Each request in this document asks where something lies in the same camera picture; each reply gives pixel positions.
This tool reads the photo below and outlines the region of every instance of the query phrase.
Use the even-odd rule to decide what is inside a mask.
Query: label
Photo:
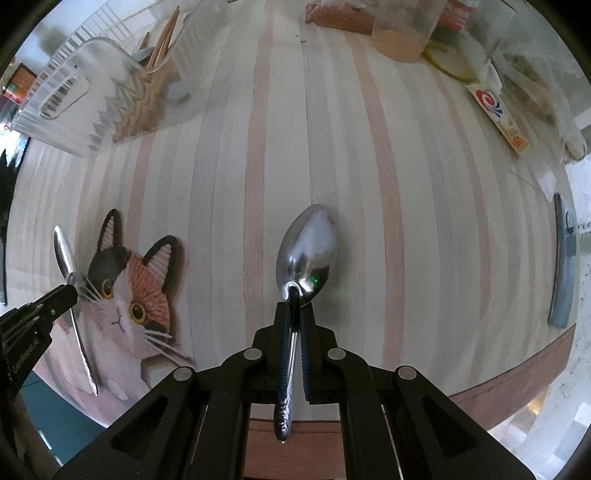
[[[496,127],[501,131],[503,137],[509,142],[518,154],[521,154],[530,143],[525,139],[519,127],[513,120],[506,105],[497,97],[488,83],[475,83],[466,85],[474,96],[478,105],[487,113]]]
[[[466,26],[475,7],[476,2],[449,0],[441,13],[437,25],[459,32]]]

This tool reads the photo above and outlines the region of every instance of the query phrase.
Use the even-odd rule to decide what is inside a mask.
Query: spoon bowl
[[[76,261],[64,230],[56,225],[53,231],[53,248],[56,250],[57,265],[68,285],[76,285]]]
[[[324,287],[334,269],[337,252],[336,227],[322,205],[311,205],[290,225],[283,237],[275,279],[281,296],[289,298],[289,287],[297,288],[300,306],[310,303]]]

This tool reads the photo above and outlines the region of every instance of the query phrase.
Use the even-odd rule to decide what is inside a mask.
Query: cat illustration
[[[170,307],[166,291],[175,273],[178,240],[167,235],[142,257],[122,246],[122,222],[111,210],[100,229],[81,292],[84,343],[100,391],[126,406],[148,390],[142,361],[164,355],[177,365],[184,355],[168,344]]]

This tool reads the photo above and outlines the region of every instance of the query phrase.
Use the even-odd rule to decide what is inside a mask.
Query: food package
[[[306,23],[371,35],[374,7],[360,2],[320,0],[306,5]]]
[[[571,111],[579,102],[569,102],[563,86],[578,85],[584,80],[583,73],[537,11],[523,2],[515,6],[517,25],[493,55],[503,89],[518,101],[524,113],[553,127],[555,142],[567,147],[570,160],[580,160],[586,155],[587,144]]]

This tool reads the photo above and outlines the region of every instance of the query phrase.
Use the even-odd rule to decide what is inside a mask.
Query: metal spoon
[[[293,418],[293,376],[300,333],[300,307],[310,303],[328,280],[336,260],[335,224],[322,205],[311,205],[290,225],[283,237],[275,279],[290,308],[289,347],[283,353],[279,403],[273,421],[275,436],[285,442]]]
[[[74,255],[70,248],[70,242],[68,241],[64,230],[61,226],[56,225],[53,231],[53,248],[56,251],[57,265],[60,267],[61,274],[64,276],[64,280],[68,285],[76,286],[76,262],[74,261]],[[78,342],[78,348],[80,349],[80,356],[82,357],[82,364],[90,383],[90,388],[95,395],[98,395],[98,389],[96,388],[95,379],[90,372],[88,366],[88,359],[86,352],[84,351],[84,345],[82,344],[82,338],[78,330],[78,323],[74,315],[74,310],[70,309],[70,315],[72,317],[72,326],[74,327],[74,333],[76,334],[76,341]]]

